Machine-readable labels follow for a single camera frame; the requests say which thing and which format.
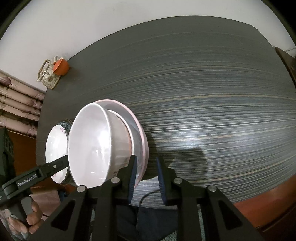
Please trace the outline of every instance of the triangular cutout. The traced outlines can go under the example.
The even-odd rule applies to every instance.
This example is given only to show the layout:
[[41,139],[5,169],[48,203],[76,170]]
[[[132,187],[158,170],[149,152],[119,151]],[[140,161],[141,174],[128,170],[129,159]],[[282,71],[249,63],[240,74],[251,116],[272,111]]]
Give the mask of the triangular cutout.
[[241,220],[234,214],[234,212],[223,201],[219,201],[219,207],[223,216],[225,227],[227,230],[240,227]]
[[52,227],[66,231],[68,229],[74,207],[75,207],[75,201],[72,200],[52,221],[51,223]]

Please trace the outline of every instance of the silver screw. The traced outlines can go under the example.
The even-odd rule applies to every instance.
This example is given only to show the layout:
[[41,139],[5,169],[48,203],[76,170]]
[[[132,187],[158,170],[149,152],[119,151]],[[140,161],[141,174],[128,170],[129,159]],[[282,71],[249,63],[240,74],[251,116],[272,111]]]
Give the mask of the silver screw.
[[210,185],[210,186],[208,186],[207,188],[208,188],[209,191],[211,191],[211,192],[215,192],[215,191],[217,190],[216,186],[214,186],[214,185]]
[[175,179],[174,179],[174,183],[176,183],[176,184],[180,184],[180,183],[182,183],[182,178],[179,178],[179,177],[176,177]]
[[111,182],[112,183],[119,183],[120,179],[118,177],[114,177],[114,178],[111,179]]
[[79,186],[77,187],[77,192],[84,192],[85,191],[85,186]]

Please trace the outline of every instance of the orange cup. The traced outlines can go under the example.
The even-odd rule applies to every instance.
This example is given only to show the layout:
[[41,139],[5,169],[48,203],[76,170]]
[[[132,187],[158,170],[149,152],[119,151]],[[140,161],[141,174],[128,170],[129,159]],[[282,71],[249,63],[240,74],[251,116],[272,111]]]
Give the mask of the orange cup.
[[64,58],[61,58],[54,64],[53,73],[65,75],[69,71],[69,68],[68,62]]

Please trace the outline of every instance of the dark striped tabletop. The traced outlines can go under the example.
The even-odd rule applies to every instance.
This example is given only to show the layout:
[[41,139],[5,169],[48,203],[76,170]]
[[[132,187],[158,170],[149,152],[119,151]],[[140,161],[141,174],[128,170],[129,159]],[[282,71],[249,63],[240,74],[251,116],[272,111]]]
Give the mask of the dark striped tabletop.
[[155,157],[195,185],[217,185],[233,201],[272,189],[296,170],[296,90],[273,47],[234,20],[184,16],[109,35],[69,60],[47,90],[36,162],[61,119],[115,99],[137,116],[149,163],[133,204],[163,208]]

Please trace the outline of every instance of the pink curtain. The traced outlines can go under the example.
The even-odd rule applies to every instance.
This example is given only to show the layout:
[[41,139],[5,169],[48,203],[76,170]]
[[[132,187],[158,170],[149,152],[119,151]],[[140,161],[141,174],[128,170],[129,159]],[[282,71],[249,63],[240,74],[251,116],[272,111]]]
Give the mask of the pink curtain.
[[0,126],[36,137],[44,93],[0,72]]

